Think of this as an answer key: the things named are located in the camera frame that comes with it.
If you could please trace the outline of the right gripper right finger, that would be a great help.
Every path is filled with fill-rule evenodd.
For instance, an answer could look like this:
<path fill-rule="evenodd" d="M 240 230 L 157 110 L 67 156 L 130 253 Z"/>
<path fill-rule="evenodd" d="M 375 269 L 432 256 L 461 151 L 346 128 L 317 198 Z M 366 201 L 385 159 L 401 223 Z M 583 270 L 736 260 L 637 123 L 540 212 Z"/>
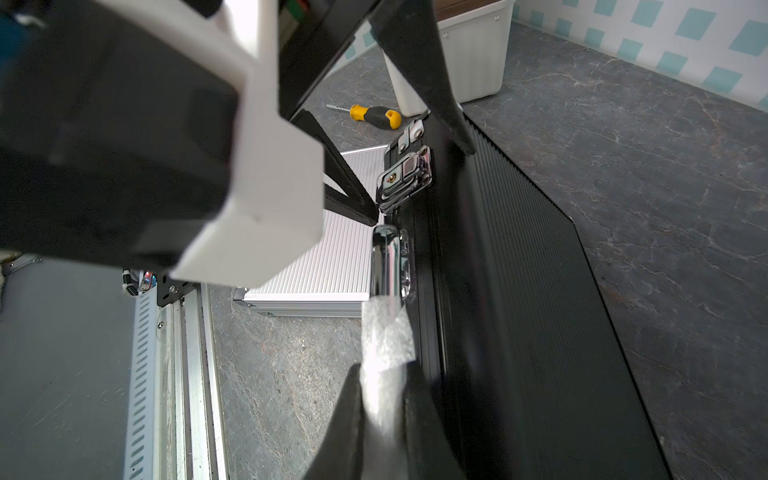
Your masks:
<path fill-rule="evenodd" d="M 445 435 L 418 361 L 407 364 L 404 432 L 409 479 L 465 479 Z"/>

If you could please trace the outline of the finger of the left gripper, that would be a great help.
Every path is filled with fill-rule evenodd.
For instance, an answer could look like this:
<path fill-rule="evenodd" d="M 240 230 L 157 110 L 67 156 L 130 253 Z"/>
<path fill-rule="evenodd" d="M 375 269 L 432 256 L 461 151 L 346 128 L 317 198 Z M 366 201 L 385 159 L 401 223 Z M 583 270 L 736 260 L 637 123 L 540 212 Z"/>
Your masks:
<path fill-rule="evenodd" d="M 380 1 L 369 16 L 374 39 L 427 108 L 467 155 L 476 153 L 455 100 L 430 1 Z"/>
<path fill-rule="evenodd" d="M 379 218 L 376 204 L 316 118 L 306 110 L 299 110 L 291 123 L 324 147 L 324 173 L 339 187 L 325 186 L 324 208 L 369 227 L 376 225 Z"/>

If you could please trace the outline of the black poker set case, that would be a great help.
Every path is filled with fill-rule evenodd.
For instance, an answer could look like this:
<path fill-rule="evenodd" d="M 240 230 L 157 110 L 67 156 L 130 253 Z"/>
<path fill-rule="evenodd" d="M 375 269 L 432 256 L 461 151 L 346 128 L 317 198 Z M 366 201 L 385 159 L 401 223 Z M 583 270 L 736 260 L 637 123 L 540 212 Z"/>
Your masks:
<path fill-rule="evenodd" d="M 465 479 L 667 479 L 572 219 L 478 126 L 384 151 L 371 291 L 400 301 Z"/>

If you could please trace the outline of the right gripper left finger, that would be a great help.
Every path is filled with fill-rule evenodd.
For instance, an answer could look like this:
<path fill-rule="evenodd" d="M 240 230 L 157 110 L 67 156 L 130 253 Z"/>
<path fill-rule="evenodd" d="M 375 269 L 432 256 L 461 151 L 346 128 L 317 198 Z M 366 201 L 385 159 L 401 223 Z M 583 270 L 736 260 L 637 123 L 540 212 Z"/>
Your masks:
<path fill-rule="evenodd" d="M 360 367 L 357 363 L 348 370 L 323 441 L 304 479 L 361 478 L 365 411 Z"/>

